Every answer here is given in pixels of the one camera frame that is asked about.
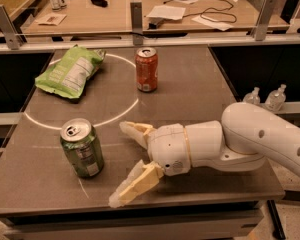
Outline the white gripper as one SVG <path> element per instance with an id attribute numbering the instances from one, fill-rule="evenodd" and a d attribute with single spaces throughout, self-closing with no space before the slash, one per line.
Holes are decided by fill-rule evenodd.
<path id="1" fill-rule="evenodd" d="M 175 176 L 191 169 L 185 128 L 181 124 L 165 125 L 155 130 L 150 124 L 123 121 L 119 127 L 141 147 L 148 148 L 149 157 L 154 162 L 145 164 L 140 160 L 133 167 L 109 197 L 110 207 L 119 208 L 129 204 L 155 187 L 164 174 Z"/>

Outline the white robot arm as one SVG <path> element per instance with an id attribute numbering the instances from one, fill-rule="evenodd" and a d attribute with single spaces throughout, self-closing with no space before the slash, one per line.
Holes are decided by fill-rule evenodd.
<path id="1" fill-rule="evenodd" d="M 300 177 L 300 128 L 257 105 L 233 103 L 219 121 L 159 128 L 124 121 L 119 127 L 147 150 L 150 162 L 137 162 L 109 197 L 112 208 L 132 202 L 163 176 L 196 167 L 250 171 L 269 158 Z"/>

